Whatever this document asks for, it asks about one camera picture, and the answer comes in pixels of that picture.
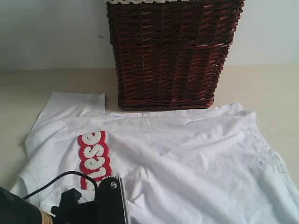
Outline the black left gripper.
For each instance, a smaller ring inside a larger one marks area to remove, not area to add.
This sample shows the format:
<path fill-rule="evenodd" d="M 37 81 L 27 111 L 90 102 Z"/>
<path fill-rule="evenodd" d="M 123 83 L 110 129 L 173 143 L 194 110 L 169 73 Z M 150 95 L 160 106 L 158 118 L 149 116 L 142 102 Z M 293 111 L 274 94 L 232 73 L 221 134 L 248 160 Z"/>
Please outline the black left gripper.
<path fill-rule="evenodd" d="M 79 203 L 82 194 L 72 188 L 61 194 L 59 206 L 52 206 L 54 224 L 97 224 L 95 201 Z"/>

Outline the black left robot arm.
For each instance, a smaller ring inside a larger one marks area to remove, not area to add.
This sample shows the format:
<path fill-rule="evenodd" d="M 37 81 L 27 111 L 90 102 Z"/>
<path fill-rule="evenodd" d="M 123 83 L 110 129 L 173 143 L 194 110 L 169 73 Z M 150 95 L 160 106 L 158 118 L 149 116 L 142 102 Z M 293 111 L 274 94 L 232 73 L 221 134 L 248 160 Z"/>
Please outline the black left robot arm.
<path fill-rule="evenodd" d="M 2 224 L 97 224 L 94 201 L 79 203 L 82 194 L 72 188 L 61 195 L 52 215 L 0 188 L 0 222 Z"/>

